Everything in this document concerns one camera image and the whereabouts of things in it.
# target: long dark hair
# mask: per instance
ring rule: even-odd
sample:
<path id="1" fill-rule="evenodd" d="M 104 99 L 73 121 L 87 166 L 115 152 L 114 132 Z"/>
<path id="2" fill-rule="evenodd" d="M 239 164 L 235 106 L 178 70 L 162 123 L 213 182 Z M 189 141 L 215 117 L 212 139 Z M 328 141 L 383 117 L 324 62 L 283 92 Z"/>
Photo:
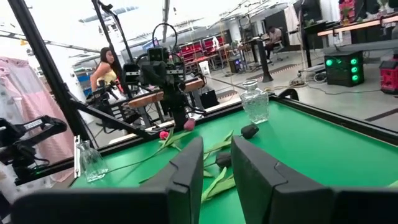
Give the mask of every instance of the long dark hair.
<path id="1" fill-rule="evenodd" d="M 117 66 L 116 66 L 115 61 L 114 61 L 113 63 L 109 63 L 108 60 L 106 59 L 106 53 L 107 53 L 108 51 L 110 51 L 110 50 L 111 50 L 111 49 L 110 49 L 109 47 L 103 47 L 103 48 L 101 49 L 101 52 L 99 53 L 99 60 L 100 60 L 101 62 L 103 62 L 103 63 L 108 63 L 108 64 L 111 66 L 112 70 L 115 72 L 115 74 L 116 74 L 117 76 L 119 76 L 119 70 L 118 70 L 118 68 L 117 68 Z"/>

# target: pink flower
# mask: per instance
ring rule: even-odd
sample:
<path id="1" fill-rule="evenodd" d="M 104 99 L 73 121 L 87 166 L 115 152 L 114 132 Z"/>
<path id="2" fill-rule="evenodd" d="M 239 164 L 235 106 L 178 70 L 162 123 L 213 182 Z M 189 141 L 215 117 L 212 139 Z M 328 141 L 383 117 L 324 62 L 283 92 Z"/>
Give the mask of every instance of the pink flower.
<path id="1" fill-rule="evenodd" d="M 192 131 L 195 128 L 195 119 L 188 119 L 187 122 L 184 124 L 184 130 L 186 131 Z"/>
<path id="2" fill-rule="evenodd" d="M 159 137 L 161 140 L 166 140 L 168 136 L 169 136 L 169 133 L 167 131 L 161 131 L 159 134 Z"/>

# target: green table surface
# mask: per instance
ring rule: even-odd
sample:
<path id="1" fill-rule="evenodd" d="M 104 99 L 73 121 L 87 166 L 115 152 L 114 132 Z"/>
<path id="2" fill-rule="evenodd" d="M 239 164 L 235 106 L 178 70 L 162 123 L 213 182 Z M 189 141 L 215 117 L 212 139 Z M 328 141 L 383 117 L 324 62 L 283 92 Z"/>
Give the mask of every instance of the green table surface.
<path id="1" fill-rule="evenodd" d="M 198 125 L 179 144 L 184 147 L 194 137 L 202 135 L 206 150 L 220 142 L 231 130 L 240 134 L 240 129 L 249 123 L 245 112 L 239 111 Z M 253 144 L 321 184 L 385 187 L 398 179 L 397 148 L 384 142 L 276 102 L 270 103 L 269 121 L 258 126 L 259 132 L 250 140 Z M 105 159 L 109 168 L 114 169 L 150 156 L 159 146 L 158 141 L 151 141 L 106 156 Z M 117 170 L 90 184 L 80 177 L 71 187 L 137 187 L 139 181 L 154 175 L 177 153 L 176 149 L 168 148 L 138 167 Z M 206 163 L 214 162 L 214 158 L 213 155 Z M 220 173 L 216 165 L 208 170 L 215 176 Z M 205 178 L 203 191 L 212 181 Z M 236 189 L 205 202 L 201 207 L 200 223 L 243 224 Z"/>

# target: glass bottle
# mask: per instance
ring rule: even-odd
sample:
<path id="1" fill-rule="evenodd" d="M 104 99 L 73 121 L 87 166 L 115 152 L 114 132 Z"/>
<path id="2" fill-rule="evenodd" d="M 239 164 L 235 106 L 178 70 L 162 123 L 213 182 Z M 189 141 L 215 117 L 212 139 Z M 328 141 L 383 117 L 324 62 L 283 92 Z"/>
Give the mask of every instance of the glass bottle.
<path id="1" fill-rule="evenodd" d="M 257 87 L 257 80 L 248 80 L 243 83 L 246 91 L 241 94 L 242 105 L 249 119 L 254 124 L 268 120 L 268 94 Z"/>
<path id="2" fill-rule="evenodd" d="M 83 141 L 77 148 L 80 150 L 80 168 L 81 173 L 86 176 L 87 182 L 101 179 L 108 171 L 101 154 L 90 147 L 89 141 Z"/>

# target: yellow top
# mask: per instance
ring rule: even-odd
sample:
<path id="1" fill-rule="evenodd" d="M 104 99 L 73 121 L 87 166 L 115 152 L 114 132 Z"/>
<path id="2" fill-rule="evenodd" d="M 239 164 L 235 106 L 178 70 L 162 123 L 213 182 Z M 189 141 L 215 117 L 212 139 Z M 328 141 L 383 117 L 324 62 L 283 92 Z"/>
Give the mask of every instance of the yellow top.
<path id="1" fill-rule="evenodd" d="M 116 73 L 111 69 L 110 71 L 105 73 L 104 77 L 99 78 L 97 82 L 100 80 L 104 80 L 105 85 L 109 85 L 111 81 L 115 81 L 116 79 L 117 79 Z"/>

